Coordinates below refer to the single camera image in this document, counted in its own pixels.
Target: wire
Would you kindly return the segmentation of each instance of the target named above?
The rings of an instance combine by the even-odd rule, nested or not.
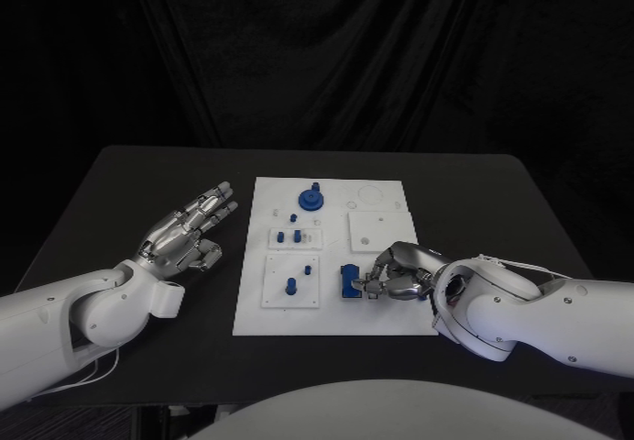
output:
[[[115,353],[116,353],[115,363],[112,364],[112,367],[109,368],[108,372],[105,374],[102,374],[98,378],[88,380],[96,373],[96,368],[99,367],[99,359],[95,360],[95,369],[92,370],[92,373],[89,373],[89,375],[85,378],[82,378],[78,382],[72,383],[70,385],[62,385],[60,387],[50,388],[49,390],[39,392],[37,394],[34,394],[33,396],[29,397],[29,400],[33,399],[34,397],[43,396],[44,394],[50,394],[53,392],[67,390],[69,388],[80,387],[82,385],[88,385],[89,383],[93,383],[98,380],[101,380],[115,370],[116,364],[119,363],[119,349],[118,348],[115,350]]]
[[[550,275],[556,275],[557,277],[570,279],[570,277],[567,277],[566,275],[562,275],[560,273],[553,272],[552,270],[547,270],[542,266],[534,266],[527,263],[517,263],[516,261],[510,261],[508,259],[498,259],[495,257],[488,257],[487,255],[482,255],[482,254],[480,254],[480,256],[475,259],[490,261],[491,263],[504,263],[504,264],[508,264],[510,266],[517,266],[521,269],[537,270],[539,272],[544,272],[544,273],[549,273]]]

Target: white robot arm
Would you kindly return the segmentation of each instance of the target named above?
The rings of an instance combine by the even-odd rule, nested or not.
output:
[[[141,332],[150,314],[173,318],[184,288],[165,281],[206,270],[220,247],[200,235],[237,207],[223,182],[150,230],[137,255],[98,270],[0,298],[0,411],[27,399]],[[70,327],[83,338],[72,340]]]
[[[634,378],[634,284],[565,277],[537,287],[503,263],[547,271],[484,256],[451,262],[396,242],[353,287],[369,298],[429,295],[435,329],[482,358],[503,361],[523,342],[570,367]]]

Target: blue knob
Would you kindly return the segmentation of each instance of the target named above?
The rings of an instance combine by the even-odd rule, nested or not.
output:
[[[299,206],[307,211],[317,211],[324,206],[324,196],[320,193],[320,183],[312,183],[308,190],[299,194]]]
[[[286,293],[289,295],[295,295],[297,294],[297,282],[295,282],[294,278],[288,278]]]

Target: black table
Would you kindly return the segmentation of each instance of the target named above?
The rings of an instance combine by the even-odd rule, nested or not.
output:
[[[108,378],[39,402],[253,402],[361,379],[431,380],[505,395],[634,391],[634,380],[569,368],[523,345],[497,363],[444,336],[232,336],[256,176],[400,180],[423,246],[455,259],[484,253],[590,277],[530,175],[510,156],[111,147],[20,290],[112,268],[135,253],[155,221],[222,181],[230,182],[240,208],[210,234],[225,252],[213,270],[174,280],[186,287],[178,317],[150,319],[121,349]],[[540,274],[530,277],[544,281]]]

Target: blue object in gripper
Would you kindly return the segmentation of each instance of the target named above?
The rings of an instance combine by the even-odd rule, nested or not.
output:
[[[297,282],[295,282],[294,278],[288,278],[288,281],[286,281],[286,293],[289,295],[295,295],[297,294]]]
[[[299,206],[307,211],[317,211],[324,206],[324,196],[320,193],[320,183],[312,183],[308,190],[299,194]]]
[[[361,292],[353,288],[353,280],[359,278],[359,266],[346,264],[340,267],[340,296],[343,298],[360,298]]]

